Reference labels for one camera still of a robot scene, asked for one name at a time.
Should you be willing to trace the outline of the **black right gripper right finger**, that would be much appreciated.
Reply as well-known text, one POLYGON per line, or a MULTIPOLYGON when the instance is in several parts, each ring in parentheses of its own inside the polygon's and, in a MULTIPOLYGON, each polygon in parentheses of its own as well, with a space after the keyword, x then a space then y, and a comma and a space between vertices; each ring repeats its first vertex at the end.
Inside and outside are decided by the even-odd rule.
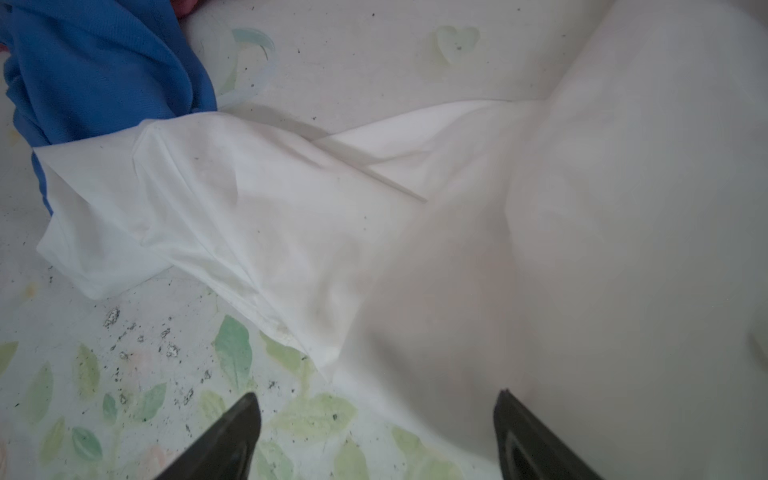
POLYGON ((493 422, 504 480, 601 480, 509 390, 499 393, 493 422))

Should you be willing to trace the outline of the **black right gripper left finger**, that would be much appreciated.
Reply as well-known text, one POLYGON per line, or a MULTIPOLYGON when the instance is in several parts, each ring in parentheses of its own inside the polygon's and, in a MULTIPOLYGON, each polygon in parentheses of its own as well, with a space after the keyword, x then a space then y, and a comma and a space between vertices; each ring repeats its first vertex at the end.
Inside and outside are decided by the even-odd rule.
POLYGON ((156 480, 245 480, 262 426, 253 392, 244 394, 156 480))

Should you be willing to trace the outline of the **white cloth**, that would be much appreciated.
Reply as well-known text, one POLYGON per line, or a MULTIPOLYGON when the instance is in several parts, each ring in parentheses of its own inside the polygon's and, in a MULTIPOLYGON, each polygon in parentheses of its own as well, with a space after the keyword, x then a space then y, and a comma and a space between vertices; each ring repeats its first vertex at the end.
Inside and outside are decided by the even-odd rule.
POLYGON ((201 113, 37 155, 39 252, 91 297, 175 266, 482 457, 507 389, 606 479, 767 475, 763 1, 619 1, 543 101, 314 142, 201 113))

